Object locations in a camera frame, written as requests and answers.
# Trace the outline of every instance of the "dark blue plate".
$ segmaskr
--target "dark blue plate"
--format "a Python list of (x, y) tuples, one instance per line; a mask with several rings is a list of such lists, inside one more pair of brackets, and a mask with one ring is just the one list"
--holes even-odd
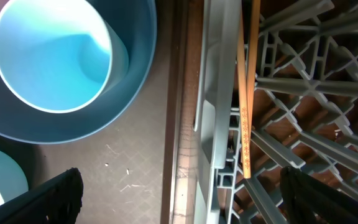
[(26, 105), (0, 77), (0, 135), (35, 144), (75, 141), (113, 122), (138, 94), (149, 73), (157, 40), (154, 0), (88, 1), (127, 47), (127, 76), (92, 104), (66, 114), (46, 113)]

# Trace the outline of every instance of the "blue cup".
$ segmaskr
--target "blue cup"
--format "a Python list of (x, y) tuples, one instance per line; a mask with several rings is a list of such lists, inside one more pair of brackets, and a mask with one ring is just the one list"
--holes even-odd
[(121, 39), (85, 0), (10, 0), (0, 12), (0, 76), (38, 110), (84, 108), (127, 69)]

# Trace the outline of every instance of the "gray plastic dish rack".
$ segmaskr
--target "gray plastic dish rack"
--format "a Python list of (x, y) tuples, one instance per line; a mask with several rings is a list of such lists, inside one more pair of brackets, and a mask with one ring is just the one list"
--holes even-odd
[[(311, 175), (330, 170), (340, 181), (338, 190), (358, 200), (358, 128), (351, 127), (346, 114), (358, 99), (358, 1), (333, 19), (321, 22), (318, 15), (330, 11), (335, 5), (329, 0), (297, 1), (286, 9), (264, 18), (260, 16), (258, 71), (255, 89), (263, 90), (279, 108), (268, 121), (252, 131), (251, 140), (269, 156), (259, 170), (252, 171), (251, 179), (236, 183), (241, 150), (241, 129), (229, 124), (230, 117), (239, 119), (239, 108), (231, 108), (234, 81), (234, 64), (238, 35), (240, 0), (205, 0), (204, 32), (201, 56), (200, 86), (195, 131), (200, 138), (198, 158), (198, 186), (196, 192), (195, 223), (250, 223), (258, 213), (266, 223), (287, 223), (277, 206), (282, 203), (279, 188), (269, 194), (264, 190), (257, 176), (265, 170), (278, 166), (293, 166)], [(305, 43), (292, 46), (280, 38), (280, 33), (304, 34)], [(356, 38), (353, 48), (346, 48), (336, 42), (338, 35)], [(247, 44), (244, 46), (247, 55)], [(280, 51), (285, 59), (275, 65)], [(336, 60), (332, 69), (326, 70), (328, 57)], [(279, 70), (293, 66), (301, 78), (278, 78)], [(346, 71), (350, 80), (332, 81), (337, 72)], [(289, 102), (282, 102), (273, 93), (294, 96)], [(341, 104), (335, 104), (326, 95), (347, 96)], [(302, 129), (298, 124), (295, 109), (304, 96), (313, 96), (328, 111), (322, 121), (311, 129)], [(299, 132), (299, 136), (283, 145), (269, 135), (265, 128), (272, 123), (287, 119)], [(344, 137), (331, 141), (316, 133), (328, 124), (336, 124)], [(227, 150), (229, 130), (234, 131), (234, 152)], [(325, 162), (309, 164), (292, 153), (297, 145), (304, 144)], [(352, 170), (350, 180), (344, 180), (336, 164)], [(227, 189), (225, 216), (219, 216), (220, 207), (217, 189)], [(254, 204), (237, 213), (233, 209), (235, 194), (246, 189)]]

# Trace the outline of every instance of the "cup rim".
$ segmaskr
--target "cup rim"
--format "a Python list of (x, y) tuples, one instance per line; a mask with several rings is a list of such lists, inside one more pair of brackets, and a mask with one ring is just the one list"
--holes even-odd
[[(5, 12), (9, 9), (9, 7), (14, 4), (17, 1), (30, 1), (30, 0), (10, 0), (8, 1), (4, 7), (1, 9), (0, 11), (0, 21), (2, 19), (2, 16), (5, 14)], [(99, 21), (101, 23), (103, 23), (103, 31), (104, 34), (108, 36), (109, 39), (109, 51), (110, 51), (110, 60), (109, 60), (109, 68), (107, 70), (107, 74), (106, 77), (103, 81), (103, 84), (100, 86), (98, 92), (91, 98), (89, 99), (87, 102), (83, 103), (80, 106), (77, 106), (75, 108), (71, 108), (71, 109), (66, 109), (66, 110), (51, 110), (51, 109), (46, 109), (46, 108), (42, 108), (40, 106), (37, 106), (29, 101), (27, 101), (25, 98), (23, 98), (22, 96), (20, 96), (20, 94), (18, 94), (15, 89), (13, 89), (13, 87), (7, 82), (7, 80), (5, 79), (5, 76), (2, 74), (1, 68), (0, 68), (0, 77), (2, 78), (3, 82), (5, 83), (5, 85), (8, 87), (8, 89), (16, 96), (18, 97), (18, 99), (20, 99), (21, 101), (23, 101), (24, 103), (26, 103), (27, 105), (40, 110), (40, 111), (44, 111), (44, 112), (48, 112), (48, 113), (70, 113), (70, 112), (74, 112), (74, 111), (78, 111), (82, 108), (84, 108), (85, 106), (88, 106), (89, 104), (91, 104), (95, 99), (97, 99), (97, 97), (99, 97), (103, 90), (106, 88), (106, 85), (108, 84), (108, 80), (111, 76), (111, 69), (112, 69), (112, 61), (114, 60), (114, 52), (112, 49), (112, 43), (111, 43), (111, 36), (107, 27), (107, 23), (104, 21), (104, 19), (101, 17), (101, 15), (99, 14), (99, 12), (87, 1), (87, 0), (80, 0), (85, 2), (85, 4), (89, 7), (90, 11), (92, 11), (92, 13), (96, 14), (96, 17), (99, 19)]]

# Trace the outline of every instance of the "wooden chopstick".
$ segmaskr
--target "wooden chopstick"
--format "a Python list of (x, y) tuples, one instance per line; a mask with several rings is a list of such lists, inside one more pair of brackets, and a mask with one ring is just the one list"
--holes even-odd
[(248, 47), (248, 67), (246, 76), (246, 58), (244, 53), (244, 26), (242, 11), (239, 23), (239, 40), (237, 43), (237, 71), (240, 101), (240, 127), (241, 127), (241, 158), (244, 178), (251, 177), (250, 168), (250, 135), (252, 131), (252, 110), (254, 108), (254, 87), (259, 36), (260, 0), (253, 0), (250, 36)]

